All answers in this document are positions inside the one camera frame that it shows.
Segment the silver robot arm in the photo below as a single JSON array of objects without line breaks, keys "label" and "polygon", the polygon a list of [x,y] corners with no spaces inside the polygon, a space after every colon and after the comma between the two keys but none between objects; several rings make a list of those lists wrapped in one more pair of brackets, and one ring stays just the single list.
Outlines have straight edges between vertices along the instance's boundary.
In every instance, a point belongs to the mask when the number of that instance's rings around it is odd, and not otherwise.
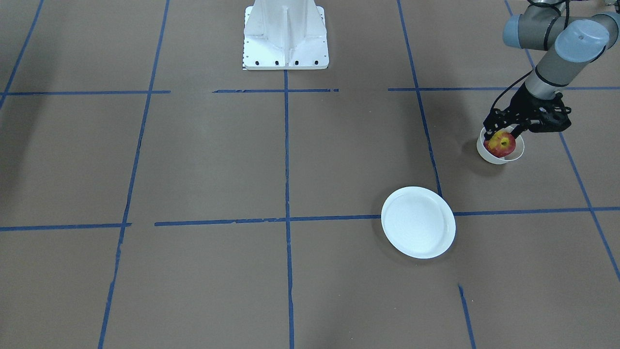
[{"label": "silver robot arm", "polygon": [[513,137],[525,131],[563,132],[571,126],[571,108],[562,91],[591,62],[619,42],[619,14],[571,17],[566,0],[530,0],[523,14],[511,16],[503,29],[510,47],[544,51],[536,66],[516,85],[506,109],[490,108],[483,139],[512,126]]}]

